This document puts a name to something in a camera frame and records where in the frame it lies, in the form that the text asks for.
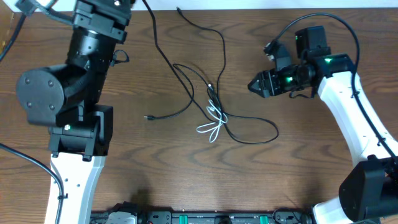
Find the white string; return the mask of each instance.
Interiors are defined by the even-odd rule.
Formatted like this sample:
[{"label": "white string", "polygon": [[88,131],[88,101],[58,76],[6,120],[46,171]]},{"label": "white string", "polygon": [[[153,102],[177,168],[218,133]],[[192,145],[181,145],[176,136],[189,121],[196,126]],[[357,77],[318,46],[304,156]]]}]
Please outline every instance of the white string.
[{"label": "white string", "polygon": [[[210,104],[210,106],[206,107],[207,112],[212,117],[214,117],[214,119],[216,119],[218,121],[218,123],[212,122],[212,123],[208,123],[208,124],[204,124],[202,126],[199,126],[199,127],[197,127],[197,132],[199,132],[199,133],[207,133],[207,132],[211,131],[211,134],[210,134],[210,137],[209,137],[209,142],[212,143],[212,142],[214,142],[217,139],[218,133],[219,133],[220,128],[222,127],[222,125],[226,124],[228,122],[228,117],[226,116],[225,113],[223,113],[224,114],[223,117],[225,118],[225,120],[220,119],[221,111],[214,106],[213,100],[209,100],[209,104]],[[210,125],[214,125],[214,124],[216,124],[216,126],[210,128],[210,129],[205,129],[203,131],[200,130],[201,128],[204,128],[204,127],[207,127],[207,126],[210,126]]]}]

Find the white background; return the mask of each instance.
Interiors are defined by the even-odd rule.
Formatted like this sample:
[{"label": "white background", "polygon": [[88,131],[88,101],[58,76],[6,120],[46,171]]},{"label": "white background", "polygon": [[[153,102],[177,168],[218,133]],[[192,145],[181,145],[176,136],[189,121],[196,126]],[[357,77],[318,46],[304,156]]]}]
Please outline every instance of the white background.
[{"label": "white background", "polygon": [[[17,0],[4,0],[13,10]],[[297,8],[356,8],[398,7],[398,0],[147,0],[153,10],[181,9],[297,9]],[[57,11],[72,11],[74,0],[59,0]],[[136,0],[133,10],[146,10],[141,0]]]}]

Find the white wall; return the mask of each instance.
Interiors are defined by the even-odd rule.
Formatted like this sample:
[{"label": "white wall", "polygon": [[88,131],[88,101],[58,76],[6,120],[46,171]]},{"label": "white wall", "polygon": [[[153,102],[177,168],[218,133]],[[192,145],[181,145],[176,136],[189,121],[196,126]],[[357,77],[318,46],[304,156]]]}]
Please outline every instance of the white wall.
[{"label": "white wall", "polygon": [[[13,10],[17,0],[4,0]],[[291,8],[352,8],[352,7],[398,7],[398,0],[147,0],[153,10],[174,10],[177,6],[189,9],[291,9]],[[72,11],[74,0],[59,0],[57,11]],[[141,0],[133,10],[146,10]]]}]

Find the table top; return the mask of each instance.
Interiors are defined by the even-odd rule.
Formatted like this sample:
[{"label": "table top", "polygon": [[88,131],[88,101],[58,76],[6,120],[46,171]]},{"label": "table top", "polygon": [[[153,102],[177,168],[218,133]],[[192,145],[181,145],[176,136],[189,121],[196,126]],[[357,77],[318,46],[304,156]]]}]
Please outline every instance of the table top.
[{"label": "table top", "polygon": [[[187,11],[193,22],[218,29],[226,41],[226,70],[220,81],[225,110],[275,122],[280,136],[258,146],[234,142],[221,129],[216,142],[196,127],[206,123],[191,106],[180,116],[146,121],[144,115],[173,113],[189,97],[154,46],[148,12],[133,12],[124,45],[131,61],[111,67],[100,104],[114,107],[109,156],[95,192],[94,210],[130,201],[174,210],[273,210],[305,208],[338,195],[352,170],[343,135],[326,105],[316,97],[263,99],[247,84],[274,64],[262,48],[291,20],[315,9]],[[397,9],[325,9],[345,19],[361,43],[358,73],[365,92],[390,133],[398,136]],[[222,68],[220,37],[187,24],[175,11],[156,11],[159,44],[171,62],[192,66],[215,83]],[[355,57],[349,32],[338,22],[316,17],[291,28],[281,41],[295,57],[294,32],[324,25],[333,53]],[[0,64],[0,139],[49,165],[46,127],[27,124],[16,82],[27,70],[63,63],[72,29],[42,14],[28,18],[15,45]],[[207,94],[189,74],[195,98]],[[230,118],[235,135],[248,141],[272,138],[274,129],[257,121]],[[48,174],[0,151],[0,222],[42,223],[49,195]],[[385,222],[396,222],[395,218]]]}]

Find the green tape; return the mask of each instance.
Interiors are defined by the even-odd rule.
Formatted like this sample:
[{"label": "green tape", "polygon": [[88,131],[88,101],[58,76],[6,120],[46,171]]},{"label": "green tape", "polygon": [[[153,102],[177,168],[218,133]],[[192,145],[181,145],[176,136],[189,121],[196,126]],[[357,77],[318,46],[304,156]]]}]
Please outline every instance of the green tape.
[{"label": "green tape", "polygon": [[180,224],[188,224],[188,216],[187,215],[180,215]]},{"label": "green tape", "polygon": [[266,216],[266,215],[260,216],[260,224],[268,224],[268,216]]}]

